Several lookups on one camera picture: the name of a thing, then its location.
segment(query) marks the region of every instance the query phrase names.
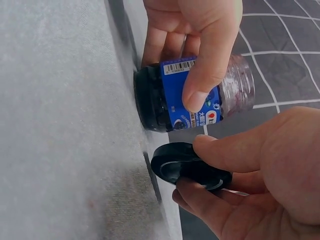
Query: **white grid lines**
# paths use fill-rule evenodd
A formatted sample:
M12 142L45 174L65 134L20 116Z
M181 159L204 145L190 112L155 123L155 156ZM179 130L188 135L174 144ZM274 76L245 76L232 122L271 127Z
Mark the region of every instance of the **white grid lines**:
M309 99L309 100L292 100L292 101L281 101L278 102L278 106L284 105L293 105L293 104L310 104L310 103L320 103L320 99ZM264 109L269 107L275 107L276 105L272 103L264 103L264 104L257 104L253 106L253 109Z
M294 40L294 38L292 37L292 35L291 35L291 33L290 33L290 31L289 31L289 29L288 29L288 27L287 27L287 25L286 25L286 23L284 22L284 20L281 18L281 16L279 16L279 14L276 12L276 10L270 5L270 3L267 1L267 0L264 0L264 2L269 6L269 8L277 15L277 17L280 19L280 21L282 22L282 24L283 24L283 26L284 26L284 28L285 28L285 30L286 30L286 32L288 33L288 35L289 35L289 37L290 37L290 39L291 39L291 41L292 41L292 43L293 43L293 45L295 46L295 48L297 49L297 51L299 52L299 55L300 55L300 57L301 57L301 59L302 59L302 61L303 61L303 63L304 63L304 65L305 65L305 67L307 68L307 70L308 70L308 72L309 72L309 75L310 75L310 77L311 77L311 80L312 80L312 82L313 82L313 84L314 84L314 86L315 86L315 88L316 88L316 90L318 91L318 93L320 94L320 89L319 89L319 87L318 87L318 85L317 85L317 83L316 83L316 81L315 81L315 79L314 79L314 76L313 76L313 74L312 74L312 72L311 72L311 69L310 69L310 67L309 67L309 65L307 64L307 62L306 62L306 60L305 60L305 58L304 58L304 56L301 54L301 51L300 51L300 49L298 48L298 46L297 46L297 44L296 44L296 42L295 42L295 40Z
M252 53L253 51L252 51L252 48L251 48L251 46L250 46L250 43L249 43L248 39L246 38L246 36L244 35L244 33L242 32L241 29L239 30L239 33L240 33L240 35L242 36L243 40L245 41L245 43L246 43L246 45L247 45L247 47L248 47L248 49L249 49L249 52ZM255 57L254 55L251 55L251 57L252 57L252 60L253 60L253 62L254 62L254 65L255 65L256 69L258 70L258 72L259 72L259 74L260 74L260 76L261 76L261 78L262 78L262 81L264 82L264 84L266 85L266 87L268 88L268 90L269 90L269 92L270 92L270 94L271 94L271 96L272 96L272 99L273 99L274 104L275 104L275 106L276 106L276 111L277 111L278 113L280 113L280 108L279 108L279 106L277 105L277 98L276 98L276 96L275 96L274 91L272 90L272 88L271 88L271 86L269 85L269 83L267 82L264 74L262 73L262 71L261 71L261 69L260 69L260 67L259 67L259 65L258 65L258 63L257 63L256 57Z
M292 19L306 19L306 20L313 20L313 21L320 21L320 18L311 17L311 16L296 16L296 15L287 15L287 14L276 14L276 13L244 13L243 17L282 17L282 18L292 18Z
M320 27L318 26L318 24L316 23L316 21L314 19L312 19L312 17L310 16L310 14L307 12L307 10L305 10L305 8L297 1L294 0L294 2L305 12L305 14L308 15L308 17L310 17L310 19L312 20L312 22L314 23L314 25L317 27L317 29L320 31Z
M242 53L241 55L244 57L247 56L256 56L256 55L267 55L267 54L287 54L287 55L320 55L320 51L276 51L276 50L271 50L271 51L254 51L254 52L247 52L247 53Z

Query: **hand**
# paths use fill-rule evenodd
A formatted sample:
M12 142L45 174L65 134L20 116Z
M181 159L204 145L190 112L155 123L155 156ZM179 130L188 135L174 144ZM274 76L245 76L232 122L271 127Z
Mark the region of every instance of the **hand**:
M226 75L242 19L242 0L144 0L148 16L142 66L198 56L186 79L182 101L198 112Z
M221 240L320 239L320 110L294 107L247 132L193 147L209 165L234 172L229 190L209 193L181 179L173 199Z

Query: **gray surface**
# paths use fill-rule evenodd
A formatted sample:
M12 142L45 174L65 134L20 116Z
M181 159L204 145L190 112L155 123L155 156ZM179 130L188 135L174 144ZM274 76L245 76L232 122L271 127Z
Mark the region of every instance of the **gray surface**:
M235 114L220 123L208 126L209 135L223 138L249 130L293 106L320 109L320 91L316 88L316 85L320 86L320 19L313 19L320 18L320 2L297 2L243 1L244 17L240 28L254 56L251 56L241 34L238 35L233 53L243 54L250 64L255 80L256 105L249 112ZM281 15L294 42L273 9ZM170 133L169 139L172 142L192 142L197 134L203 132L202 127L177 131ZM209 228L195 216L181 209L180 217L184 240L216 239Z
M1 1L1 240L181 239L147 168L168 136L145 134L133 95L146 13L126 2L130 32L115 1Z

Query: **jar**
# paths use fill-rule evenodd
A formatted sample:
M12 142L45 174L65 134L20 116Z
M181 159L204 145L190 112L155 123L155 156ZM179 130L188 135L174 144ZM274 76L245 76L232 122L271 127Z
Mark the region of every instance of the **jar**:
M165 133L200 127L253 108L255 83L249 64L244 57L231 55L224 79L210 91L201 110L188 112L182 91L195 60L155 63L134 74L135 101L145 129Z

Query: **black lid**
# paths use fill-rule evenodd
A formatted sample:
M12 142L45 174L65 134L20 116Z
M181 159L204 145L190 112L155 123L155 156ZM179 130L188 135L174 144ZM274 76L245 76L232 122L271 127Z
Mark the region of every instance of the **black lid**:
M152 171L162 180L176 185L179 177L191 179L208 191L226 187L232 173L206 164L195 153L192 144L173 142L158 147L151 160Z

